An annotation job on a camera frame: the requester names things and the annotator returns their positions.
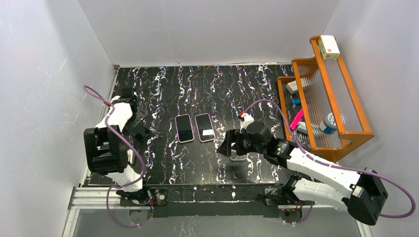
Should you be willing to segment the clear magsafe phone case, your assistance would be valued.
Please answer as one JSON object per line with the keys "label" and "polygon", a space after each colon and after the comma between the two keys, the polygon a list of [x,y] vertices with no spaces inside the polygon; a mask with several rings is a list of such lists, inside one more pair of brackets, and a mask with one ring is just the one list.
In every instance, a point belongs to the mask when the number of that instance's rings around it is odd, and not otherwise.
{"label": "clear magsafe phone case", "polygon": [[244,162],[247,160],[247,154],[238,155],[237,153],[231,153],[229,158],[232,162]]}

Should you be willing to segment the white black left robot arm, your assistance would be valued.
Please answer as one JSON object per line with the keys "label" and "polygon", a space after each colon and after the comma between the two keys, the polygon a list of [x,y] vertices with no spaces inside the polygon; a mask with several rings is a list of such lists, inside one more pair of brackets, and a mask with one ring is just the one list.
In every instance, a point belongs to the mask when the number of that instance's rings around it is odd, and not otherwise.
{"label": "white black left robot arm", "polygon": [[106,100],[89,86],[83,86],[91,96],[108,107],[105,118],[95,127],[84,131],[84,146],[87,165],[92,173],[111,178],[117,194],[126,199],[148,198],[143,188],[144,161],[138,151],[123,136],[126,131],[139,142],[151,134],[142,122],[146,112],[137,104],[134,88],[123,88],[119,95]]}

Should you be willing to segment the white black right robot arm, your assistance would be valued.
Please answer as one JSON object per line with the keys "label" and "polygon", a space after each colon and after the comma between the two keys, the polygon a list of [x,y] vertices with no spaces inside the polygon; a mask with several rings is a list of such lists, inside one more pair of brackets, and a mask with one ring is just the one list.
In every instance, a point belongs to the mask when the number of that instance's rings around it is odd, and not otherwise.
{"label": "white black right robot arm", "polygon": [[256,121],[246,128],[228,130],[216,152],[225,157],[262,154],[273,165],[306,174],[315,181],[290,177],[281,196],[290,200],[314,201],[347,211],[359,222],[373,226],[381,214],[388,193],[372,169],[344,167],[300,149],[296,143],[276,138],[267,126]]}

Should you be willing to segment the beige small eraser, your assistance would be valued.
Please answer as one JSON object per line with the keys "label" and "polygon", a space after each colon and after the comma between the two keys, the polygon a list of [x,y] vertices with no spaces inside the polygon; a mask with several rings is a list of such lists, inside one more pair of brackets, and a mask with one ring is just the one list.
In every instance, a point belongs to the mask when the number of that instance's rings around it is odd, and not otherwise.
{"label": "beige small eraser", "polygon": [[134,164],[135,161],[135,155],[132,149],[129,149],[127,151],[127,156],[128,156],[128,163],[129,164]]}

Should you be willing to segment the pink highlighter marker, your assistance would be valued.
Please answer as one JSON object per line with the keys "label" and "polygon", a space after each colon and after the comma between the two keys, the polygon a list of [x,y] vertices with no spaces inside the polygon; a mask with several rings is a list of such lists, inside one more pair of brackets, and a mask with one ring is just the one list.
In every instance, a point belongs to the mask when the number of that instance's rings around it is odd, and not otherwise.
{"label": "pink highlighter marker", "polygon": [[295,130],[298,126],[298,123],[301,122],[303,117],[304,117],[303,109],[300,109],[300,111],[295,115],[294,119],[292,120],[290,124],[290,129]]}

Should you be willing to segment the light blue eraser block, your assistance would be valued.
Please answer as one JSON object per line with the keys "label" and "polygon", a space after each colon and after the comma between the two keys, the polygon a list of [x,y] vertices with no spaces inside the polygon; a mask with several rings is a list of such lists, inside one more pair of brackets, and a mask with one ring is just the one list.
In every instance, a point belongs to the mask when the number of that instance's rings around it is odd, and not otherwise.
{"label": "light blue eraser block", "polygon": [[299,122],[298,123],[298,125],[297,125],[297,131],[299,131],[300,133],[303,133],[303,134],[308,134],[308,131],[307,131],[307,126],[306,126],[306,123],[305,122]]}

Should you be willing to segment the grey white small box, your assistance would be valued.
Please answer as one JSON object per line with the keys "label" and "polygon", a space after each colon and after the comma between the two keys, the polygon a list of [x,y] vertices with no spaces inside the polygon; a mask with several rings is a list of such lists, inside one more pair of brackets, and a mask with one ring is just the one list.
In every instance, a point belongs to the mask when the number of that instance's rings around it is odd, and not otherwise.
{"label": "grey white small box", "polygon": [[297,82],[294,80],[294,81],[291,81],[291,82],[287,83],[286,89],[288,90],[288,92],[291,95],[298,93]]}

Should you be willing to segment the orange wooden shelf rack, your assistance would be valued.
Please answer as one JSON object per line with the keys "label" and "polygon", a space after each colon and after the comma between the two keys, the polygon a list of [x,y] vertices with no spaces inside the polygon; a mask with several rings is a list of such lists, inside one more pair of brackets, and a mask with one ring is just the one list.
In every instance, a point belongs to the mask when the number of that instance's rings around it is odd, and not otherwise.
{"label": "orange wooden shelf rack", "polygon": [[[303,109],[302,121],[306,123],[308,134],[299,139],[306,149],[329,161],[337,162],[373,138],[367,117],[358,98],[349,71],[340,55],[337,60],[322,58],[318,40],[313,36],[310,44],[314,56],[292,60],[293,76],[277,77],[277,87],[285,121],[292,122],[291,98],[297,97],[301,104],[295,109]],[[291,95],[287,83],[296,81],[298,93]],[[319,123],[329,113],[333,113],[337,131],[325,134]]]}

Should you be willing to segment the blue white tape roll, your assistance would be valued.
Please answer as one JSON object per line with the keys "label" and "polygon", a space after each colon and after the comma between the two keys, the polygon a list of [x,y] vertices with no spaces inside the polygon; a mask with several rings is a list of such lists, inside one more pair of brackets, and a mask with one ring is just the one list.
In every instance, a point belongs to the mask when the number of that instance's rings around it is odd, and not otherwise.
{"label": "blue white tape roll", "polygon": [[333,113],[329,113],[323,118],[323,120],[319,123],[319,129],[325,134],[333,134],[337,131]]}

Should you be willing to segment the white box with red label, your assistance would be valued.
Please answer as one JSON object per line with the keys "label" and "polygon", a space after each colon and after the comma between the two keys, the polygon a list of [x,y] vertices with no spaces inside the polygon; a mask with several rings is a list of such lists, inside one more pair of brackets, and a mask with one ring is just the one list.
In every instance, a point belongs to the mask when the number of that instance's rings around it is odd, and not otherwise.
{"label": "white box with red label", "polygon": [[336,39],[332,35],[320,35],[318,46],[324,60],[334,59],[337,60],[340,56],[340,51]]}

